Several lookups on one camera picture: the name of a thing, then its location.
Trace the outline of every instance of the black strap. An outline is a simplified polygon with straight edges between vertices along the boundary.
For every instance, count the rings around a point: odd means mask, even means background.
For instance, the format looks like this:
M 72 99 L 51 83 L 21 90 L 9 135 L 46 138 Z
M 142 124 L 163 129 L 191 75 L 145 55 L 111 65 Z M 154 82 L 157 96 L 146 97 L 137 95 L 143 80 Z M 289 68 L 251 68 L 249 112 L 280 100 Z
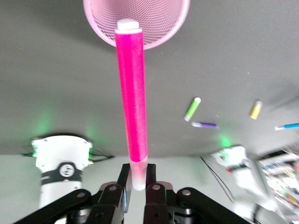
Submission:
M 82 181 L 82 171 L 73 162 L 60 163 L 57 169 L 42 174 L 42 185 L 54 182 Z

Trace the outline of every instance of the marker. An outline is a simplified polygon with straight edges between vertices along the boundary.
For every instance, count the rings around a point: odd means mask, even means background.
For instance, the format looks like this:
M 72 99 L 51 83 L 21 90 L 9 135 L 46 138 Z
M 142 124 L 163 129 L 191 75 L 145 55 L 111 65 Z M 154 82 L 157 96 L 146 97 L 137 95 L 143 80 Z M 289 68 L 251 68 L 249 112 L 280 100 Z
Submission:
M 278 130 L 289 129 L 289 128 L 298 128 L 298 127 L 299 127 L 299 123 L 296 123 L 296 124 L 276 126 L 275 130 L 278 131 Z
M 119 20 L 115 42 L 132 182 L 135 190 L 143 190 L 148 165 L 148 141 L 143 32 L 139 23 L 131 19 Z
M 210 129 L 219 129 L 216 124 L 209 124 L 209 123 L 199 123 L 199 122 L 192 122 L 191 125 L 193 127 L 201 127 L 201 128 L 210 128 Z
M 191 106 L 189 107 L 184 119 L 185 121 L 189 122 L 192 118 L 193 114 L 195 113 L 197 107 L 199 106 L 201 99 L 199 97 L 195 97 Z
M 262 102 L 259 101 L 259 100 L 256 101 L 253 104 L 253 107 L 252 107 L 251 112 L 249 114 L 252 119 L 254 119 L 254 120 L 257 119 L 257 117 L 258 117 L 258 115 L 259 115 L 259 113 L 261 111 L 262 105 L 263 105 Z

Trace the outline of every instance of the purple marker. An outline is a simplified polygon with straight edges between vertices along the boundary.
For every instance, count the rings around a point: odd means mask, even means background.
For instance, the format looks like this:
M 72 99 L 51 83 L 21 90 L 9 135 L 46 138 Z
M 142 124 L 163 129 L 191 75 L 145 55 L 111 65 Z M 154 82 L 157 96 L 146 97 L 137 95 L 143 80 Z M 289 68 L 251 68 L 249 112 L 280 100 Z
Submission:
M 211 128 L 211 129 L 219 128 L 216 124 L 209 124 L 209 123 L 192 122 L 191 125 L 193 127 L 201 127 L 201 128 Z

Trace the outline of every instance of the pink highlighter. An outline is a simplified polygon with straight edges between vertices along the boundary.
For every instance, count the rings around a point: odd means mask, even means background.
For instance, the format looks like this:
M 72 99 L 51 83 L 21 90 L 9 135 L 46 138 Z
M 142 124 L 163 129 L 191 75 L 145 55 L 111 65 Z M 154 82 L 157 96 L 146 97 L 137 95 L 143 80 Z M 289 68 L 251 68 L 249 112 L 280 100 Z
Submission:
M 118 21 L 115 42 L 133 187 L 135 190 L 143 190 L 148 144 L 143 32 L 139 23 L 131 19 Z

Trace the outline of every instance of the mesh cup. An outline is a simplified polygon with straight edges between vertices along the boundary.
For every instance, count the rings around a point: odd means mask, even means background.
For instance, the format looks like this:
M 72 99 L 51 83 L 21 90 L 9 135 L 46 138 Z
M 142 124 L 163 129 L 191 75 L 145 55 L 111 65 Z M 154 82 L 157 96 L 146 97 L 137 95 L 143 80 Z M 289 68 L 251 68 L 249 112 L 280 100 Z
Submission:
M 89 24 L 96 34 L 115 45 L 117 21 L 133 19 L 143 30 L 144 49 L 169 40 L 188 14 L 190 0 L 83 0 Z

